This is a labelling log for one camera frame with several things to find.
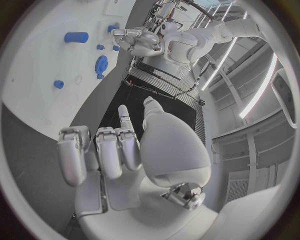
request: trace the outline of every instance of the gray floor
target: gray floor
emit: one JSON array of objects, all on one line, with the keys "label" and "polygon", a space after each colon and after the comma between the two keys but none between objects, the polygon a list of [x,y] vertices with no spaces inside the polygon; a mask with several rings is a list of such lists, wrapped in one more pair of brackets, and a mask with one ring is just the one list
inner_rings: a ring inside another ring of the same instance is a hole
[{"label": "gray floor", "polygon": [[[137,0],[126,27],[142,26],[154,2],[156,0]],[[130,61],[131,56],[121,50],[116,68],[88,97],[72,126],[87,125],[91,133],[96,132]],[[8,164],[21,192],[46,223],[63,233],[74,213],[75,189],[69,187],[61,175],[56,141],[24,124],[5,106],[1,127]]]}]

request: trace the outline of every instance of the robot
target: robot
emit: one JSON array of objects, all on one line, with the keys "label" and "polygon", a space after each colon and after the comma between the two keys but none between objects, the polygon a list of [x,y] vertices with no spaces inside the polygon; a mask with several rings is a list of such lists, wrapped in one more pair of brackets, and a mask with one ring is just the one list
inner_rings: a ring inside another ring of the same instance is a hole
[{"label": "robot", "polygon": [[[128,239],[167,239],[190,226],[191,219],[205,218],[202,234],[217,216],[202,204],[202,188],[211,177],[206,147],[190,126],[164,112],[152,97],[143,105],[140,142],[125,105],[118,108],[121,127],[99,128],[95,147],[87,126],[59,133],[61,172],[76,188],[76,217],[89,239],[122,239],[124,231]],[[146,222],[154,219],[169,222],[170,228],[153,234]],[[113,235],[112,225],[119,229]]]},{"label": "robot", "polygon": [[265,39],[260,27],[252,19],[214,21],[207,28],[178,31],[174,22],[163,22],[160,39],[157,31],[145,27],[113,29],[111,34],[120,47],[135,57],[162,56],[167,63],[186,66],[206,55],[214,44],[231,41],[234,37],[259,37]]}]

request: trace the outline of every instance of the white robot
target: white robot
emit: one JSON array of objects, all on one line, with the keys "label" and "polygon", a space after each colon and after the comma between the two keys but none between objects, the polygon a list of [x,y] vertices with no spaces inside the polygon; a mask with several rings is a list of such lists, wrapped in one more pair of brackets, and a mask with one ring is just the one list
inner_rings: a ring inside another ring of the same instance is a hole
[{"label": "white robot", "polygon": [[86,126],[59,133],[61,172],[76,187],[76,217],[91,240],[169,239],[178,228],[193,228],[191,219],[205,218],[196,231],[201,236],[217,216],[202,204],[211,177],[205,146],[152,97],[143,104],[140,143],[124,105],[118,109],[121,128],[98,129],[96,151]]},{"label": "white robot", "polygon": [[259,26],[252,19],[214,21],[207,28],[191,28],[177,31],[174,22],[163,22],[160,39],[156,33],[144,27],[113,29],[111,34],[121,48],[135,57],[162,55],[168,62],[186,66],[207,54],[214,44],[226,43],[234,37],[259,37],[265,39]]}]

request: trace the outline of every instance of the blue object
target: blue object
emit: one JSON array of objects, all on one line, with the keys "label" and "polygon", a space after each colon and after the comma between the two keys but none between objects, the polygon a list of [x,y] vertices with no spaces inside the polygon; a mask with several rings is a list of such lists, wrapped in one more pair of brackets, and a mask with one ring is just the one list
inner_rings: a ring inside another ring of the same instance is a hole
[{"label": "blue object", "polygon": [[114,45],[114,46],[112,47],[112,49],[113,49],[114,51],[120,51],[120,47],[117,46],[117,45]]},{"label": "blue object", "polygon": [[54,86],[58,89],[62,89],[64,86],[64,82],[61,80],[56,80],[56,81],[54,81]]},{"label": "blue object", "polygon": [[97,45],[97,49],[98,49],[98,50],[103,50],[103,49],[105,49],[105,47],[104,47],[103,45],[99,45],[99,44],[98,44],[98,45]]},{"label": "blue object", "polygon": [[100,56],[95,64],[96,74],[101,75],[108,68],[108,65],[109,65],[108,58],[104,55]]},{"label": "blue object", "polygon": [[64,36],[64,41],[66,43],[86,43],[89,39],[87,32],[68,32]]},{"label": "blue object", "polygon": [[100,80],[104,79],[104,75],[102,75],[102,74],[97,74],[97,79],[100,79]]},{"label": "blue object", "polygon": [[108,31],[109,33],[111,33],[113,29],[119,29],[119,26],[116,26],[116,25],[109,25],[107,31]]}]

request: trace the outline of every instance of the black floor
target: black floor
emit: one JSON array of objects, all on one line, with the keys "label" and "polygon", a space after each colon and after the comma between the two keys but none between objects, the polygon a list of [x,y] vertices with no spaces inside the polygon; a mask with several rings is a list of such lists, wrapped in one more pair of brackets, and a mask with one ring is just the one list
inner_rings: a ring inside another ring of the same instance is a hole
[{"label": "black floor", "polygon": [[[137,77],[130,75],[127,81],[132,81],[132,83],[137,86],[143,86],[170,96],[168,93],[143,80],[138,79]],[[152,98],[157,100],[161,104],[165,112],[175,115],[176,117],[187,123],[193,130],[195,130],[196,111],[190,106],[186,105],[184,102],[178,99],[174,100],[165,96],[157,95],[136,86],[130,87],[124,83],[121,84],[118,91],[114,95],[107,111],[104,114],[104,117],[102,118],[99,128],[112,127],[115,129],[121,127],[118,107],[120,105],[126,105],[137,138],[138,140],[141,140],[144,133],[142,127],[144,120],[143,102],[148,96],[151,96]]]}]

